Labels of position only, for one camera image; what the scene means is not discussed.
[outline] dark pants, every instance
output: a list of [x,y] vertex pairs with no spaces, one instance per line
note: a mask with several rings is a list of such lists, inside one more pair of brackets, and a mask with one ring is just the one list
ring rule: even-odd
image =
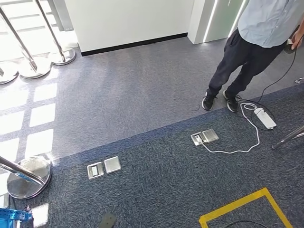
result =
[[286,45],[263,48],[244,40],[235,30],[227,40],[224,57],[209,83],[208,96],[216,96],[222,86],[228,81],[230,74],[243,65],[238,76],[226,91],[228,97],[234,97],[244,91],[255,75],[266,69]]

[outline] blue object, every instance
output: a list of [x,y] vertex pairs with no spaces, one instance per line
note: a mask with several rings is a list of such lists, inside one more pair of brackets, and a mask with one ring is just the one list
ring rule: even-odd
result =
[[32,220],[32,211],[13,210],[0,208],[0,228],[14,228],[15,221]]

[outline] man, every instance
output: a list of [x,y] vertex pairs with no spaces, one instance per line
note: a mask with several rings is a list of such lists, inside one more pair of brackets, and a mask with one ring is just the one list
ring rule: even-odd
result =
[[[242,66],[239,75],[223,93],[227,107],[237,112],[235,96],[280,54],[303,12],[304,0],[250,0],[239,19],[238,28],[227,40],[224,57],[202,101],[203,108],[210,110],[230,74]],[[299,46],[303,34],[304,19],[292,38],[292,49]]]

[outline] yellow floor marking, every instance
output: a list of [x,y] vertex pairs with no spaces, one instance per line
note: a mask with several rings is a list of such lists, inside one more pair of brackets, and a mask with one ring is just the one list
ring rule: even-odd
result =
[[220,217],[222,215],[226,214],[232,210],[235,210],[237,208],[244,206],[245,204],[250,203],[253,200],[257,200],[259,198],[266,196],[272,208],[277,213],[277,215],[285,225],[286,228],[292,228],[291,224],[283,214],[283,212],[278,207],[278,205],[275,201],[275,199],[270,194],[267,188],[263,188],[252,194],[236,200],[232,203],[227,204],[226,206],[210,212],[208,214],[202,215],[199,219],[199,223],[202,228],[208,228],[207,222],[213,219]]

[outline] carpet floor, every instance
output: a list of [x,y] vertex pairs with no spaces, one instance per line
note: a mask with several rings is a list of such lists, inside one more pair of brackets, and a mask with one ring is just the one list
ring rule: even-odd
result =
[[[192,142],[191,134],[213,128],[220,139],[208,145],[212,150],[248,149],[256,143],[255,130],[247,120],[218,109],[55,160],[48,187],[33,199],[16,203],[36,208],[36,225],[41,227],[97,228],[110,212],[117,216],[115,228],[200,228],[201,215],[268,188],[293,227],[301,228],[304,141],[299,138],[277,151],[271,145],[303,124],[303,97],[304,85],[263,97],[261,102],[275,116],[278,127],[260,130],[260,145],[249,153],[214,154]],[[253,120],[263,127],[256,117]],[[88,178],[88,165],[113,156],[119,157],[121,170]],[[238,219],[285,227],[265,197],[207,225],[221,228]]]
[[[58,159],[205,113],[192,110],[201,104],[225,43],[192,45],[180,38],[87,57],[78,52],[75,61],[53,66],[46,77],[17,78],[0,89],[0,154],[11,151],[16,161],[41,153]],[[292,58],[280,54],[241,95],[259,96]],[[290,72],[266,93],[293,86],[302,76],[303,59],[300,48]],[[218,99],[213,108],[225,106]]]

